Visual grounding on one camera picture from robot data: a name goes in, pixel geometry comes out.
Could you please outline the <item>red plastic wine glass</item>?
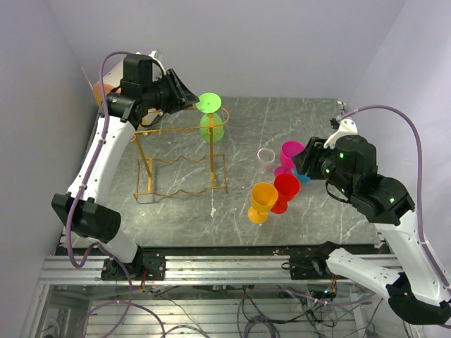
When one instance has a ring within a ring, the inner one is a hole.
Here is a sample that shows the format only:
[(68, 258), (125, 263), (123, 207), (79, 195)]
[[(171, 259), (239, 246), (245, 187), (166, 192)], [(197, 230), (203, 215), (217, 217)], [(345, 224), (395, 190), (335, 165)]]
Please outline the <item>red plastic wine glass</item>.
[(271, 212), (283, 214), (288, 209), (288, 203), (292, 201), (300, 191), (299, 180), (293, 174), (283, 173), (275, 178), (273, 186), (278, 192), (278, 199), (271, 209)]

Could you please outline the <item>pink plastic wine glass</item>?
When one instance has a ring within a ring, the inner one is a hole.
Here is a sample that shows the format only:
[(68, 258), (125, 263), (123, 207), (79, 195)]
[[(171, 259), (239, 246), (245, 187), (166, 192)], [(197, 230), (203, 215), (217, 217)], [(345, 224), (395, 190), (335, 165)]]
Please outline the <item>pink plastic wine glass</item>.
[(295, 164), (292, 162), (292, 157), (304, 151), (304, 145), (301, 142), (290, 140), (285, 142), (280, 149), (280, 166), (274, 171), (277, 177), (281, 174), (292, 174)]

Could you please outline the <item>green plastic wine glass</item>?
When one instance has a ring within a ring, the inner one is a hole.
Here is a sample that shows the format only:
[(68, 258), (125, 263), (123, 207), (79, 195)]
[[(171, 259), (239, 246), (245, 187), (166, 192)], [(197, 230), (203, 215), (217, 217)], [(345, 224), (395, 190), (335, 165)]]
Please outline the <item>green plastic wine glass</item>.
[(218, 142), (223, 138), (223, 120), (217, 111), (221, 108), (221, 98), (219, 95), (207, 92), (199, 96), (197, 110), (203, 113), (199, 121), (200, 135), (205, 142)]

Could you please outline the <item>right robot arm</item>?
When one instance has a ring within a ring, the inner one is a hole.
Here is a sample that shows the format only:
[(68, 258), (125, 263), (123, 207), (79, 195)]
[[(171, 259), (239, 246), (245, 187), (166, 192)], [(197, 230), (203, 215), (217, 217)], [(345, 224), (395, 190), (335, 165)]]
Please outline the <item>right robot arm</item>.
[(370, 289), (409, 324), (444, 325), (450, 319), (450, 296), (422, 247), (407, 188), (378, 174), (376, 148), (364, 137), (341, 137), (332, 149), (325, 142), (312, 137), (306, 149), (292, 157), (297, 172), (339, 190), (342, 202), (364, 215), (387, 241), (402, 271), (382, 268), (325, 242), (311, 260), (312, 273), (321, 279), (333, 273)]

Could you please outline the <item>clear wine glass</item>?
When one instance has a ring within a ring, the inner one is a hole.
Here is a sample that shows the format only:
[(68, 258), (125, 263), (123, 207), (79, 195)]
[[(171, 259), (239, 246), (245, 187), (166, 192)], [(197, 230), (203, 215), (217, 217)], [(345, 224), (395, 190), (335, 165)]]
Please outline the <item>clear wine glass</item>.
[(260, 150), (257, 151), (259, 171), (261, 173), (271, 172), (273, 170), (275, 157), (275, 152), (272, 149), (260, 148)]

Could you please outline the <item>blue plastic wine glass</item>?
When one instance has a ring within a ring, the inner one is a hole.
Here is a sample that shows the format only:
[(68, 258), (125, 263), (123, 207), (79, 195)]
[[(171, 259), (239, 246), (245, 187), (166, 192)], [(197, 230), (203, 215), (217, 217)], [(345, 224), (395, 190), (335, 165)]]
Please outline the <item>blue plastic wine glass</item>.
[(300, 175), (296, 170), (293, 170), (292, 174), (299, 180), (301, 184), (306, 184), (311, 181), (311, 179), (306, 175)]

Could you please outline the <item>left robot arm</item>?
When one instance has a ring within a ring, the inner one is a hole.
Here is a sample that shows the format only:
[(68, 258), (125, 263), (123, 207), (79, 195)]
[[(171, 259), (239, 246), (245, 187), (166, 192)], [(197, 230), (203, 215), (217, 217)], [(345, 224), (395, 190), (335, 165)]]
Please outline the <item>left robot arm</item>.
[(112, 179), (123, 152), (149, 110), (173, 114), (199, 99), (154, 54), (122, 52), (122, 77), (107, 91), (99, 72), (97, 129), (79, 173), (51, 206), (65, 225), (66, 249), (82, 268), (92, 249), (109, 256), (119, 277), (137, 279), (144, 270), (142, 248), (121, 229), (121, 215), (107, 207)]

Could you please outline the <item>yellow plastic wine glass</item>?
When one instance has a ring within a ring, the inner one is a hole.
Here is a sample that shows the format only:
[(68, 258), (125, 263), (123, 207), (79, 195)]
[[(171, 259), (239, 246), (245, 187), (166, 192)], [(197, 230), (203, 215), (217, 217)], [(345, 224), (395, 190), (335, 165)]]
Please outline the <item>yellow plastic wine glass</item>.
[(251, 206), (247, 216), (255, 224), (262, 224), (268, 218), (268, 212), (278, 200), (277, 189), (268, 182), (259, 182), (251, 191)]

